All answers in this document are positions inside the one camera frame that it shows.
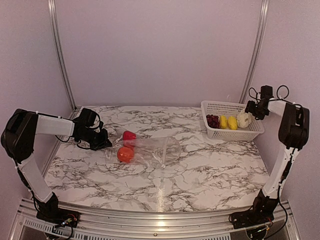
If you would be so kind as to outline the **pale green fake cabbage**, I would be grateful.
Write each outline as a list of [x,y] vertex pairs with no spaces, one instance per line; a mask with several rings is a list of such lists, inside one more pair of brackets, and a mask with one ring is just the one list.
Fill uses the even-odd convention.
[[237,126],[241,129],[247,128],[252,123],[252,114],[246,112],[240,112],[237,117]]

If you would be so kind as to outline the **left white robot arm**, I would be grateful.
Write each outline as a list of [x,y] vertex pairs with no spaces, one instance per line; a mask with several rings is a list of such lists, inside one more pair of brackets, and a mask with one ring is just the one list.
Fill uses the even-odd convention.
[[88,144],[88,150],[97,151],[113,145],[103,125],[99,114],[88,108],[83,108],[74,119],[20,108],[10,117],[0,142],[7,155],[14,161],[22,182],[31,191],[40,217],[58,223],[69,213],[59,207],[58,197],[49,188],[38,168],[35,158],[36,137],[67,137],[74,139],[77,144],[85,142]]

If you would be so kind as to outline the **yellow fake corn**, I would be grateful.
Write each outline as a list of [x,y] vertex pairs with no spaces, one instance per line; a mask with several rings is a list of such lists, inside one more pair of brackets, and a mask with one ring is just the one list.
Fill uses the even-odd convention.
[[219,117],[219,127],[220,129],[227,129],[228,127],[228,119],[224,115]]

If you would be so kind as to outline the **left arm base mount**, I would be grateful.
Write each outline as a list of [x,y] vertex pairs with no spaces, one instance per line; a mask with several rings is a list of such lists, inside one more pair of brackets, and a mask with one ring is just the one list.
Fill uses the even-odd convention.
[[79,222],[80,213],[78,211],[58,208],[54,213],[37,210],[36,217],[40,220],[55,224],[56,228],[65,226],[76,228]]

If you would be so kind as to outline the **purple fake grapes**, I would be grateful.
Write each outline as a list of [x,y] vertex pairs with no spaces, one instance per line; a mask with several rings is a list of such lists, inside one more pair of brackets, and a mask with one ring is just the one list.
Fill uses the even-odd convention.
[[220,128],[220,118],[217,115],[208,114],[206,115],[206,121],[210,128],[219,129]]

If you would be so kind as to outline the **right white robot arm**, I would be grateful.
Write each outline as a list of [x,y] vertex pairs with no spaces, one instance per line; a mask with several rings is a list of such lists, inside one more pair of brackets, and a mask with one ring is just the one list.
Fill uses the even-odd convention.
[[309,139],[310,110],[300,104],[274,97],[273,87],[264,85],[256,94],[255,101],[248,101],[246,113],[251,113],[256,120],[263,120],[270,113],[281,117],[278,140],[282,144],[272,172],[266,184],[254,199],[247,219],[258,224],[264,218],[271,218],[280,202],[281,193],[291,167],[299,152]]

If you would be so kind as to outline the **orange fake pepper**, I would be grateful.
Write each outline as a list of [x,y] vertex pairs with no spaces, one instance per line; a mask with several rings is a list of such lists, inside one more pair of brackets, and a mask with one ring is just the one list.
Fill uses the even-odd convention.
[[130,163],[133,160],[134,156],[134,150],[126,146],[120,147],[117,151],[117,159],[121,163]]

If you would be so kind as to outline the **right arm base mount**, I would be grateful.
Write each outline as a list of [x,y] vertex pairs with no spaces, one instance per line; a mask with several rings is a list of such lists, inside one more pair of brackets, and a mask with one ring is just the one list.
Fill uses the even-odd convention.
[[228,220],[234,229],[241,229],[271,222],[274,220],[274,215],[263,215],[260,212],[254,213],[253,210],[249,209],[231,213]]

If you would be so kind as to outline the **clear zip top bag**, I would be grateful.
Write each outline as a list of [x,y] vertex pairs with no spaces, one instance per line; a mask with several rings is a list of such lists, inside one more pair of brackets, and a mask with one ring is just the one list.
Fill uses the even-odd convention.
[[[118,149],[128,147],[133,149],[134,158],[130,163],[120,162],[117,158]],[[167,164],[178,160],[182,148],[173,136],[167,137],[138,137],[135,140],[117,140],[115,144],[107,148],[104,159],[108,164],[142,165],[145,167],[165,168]]]

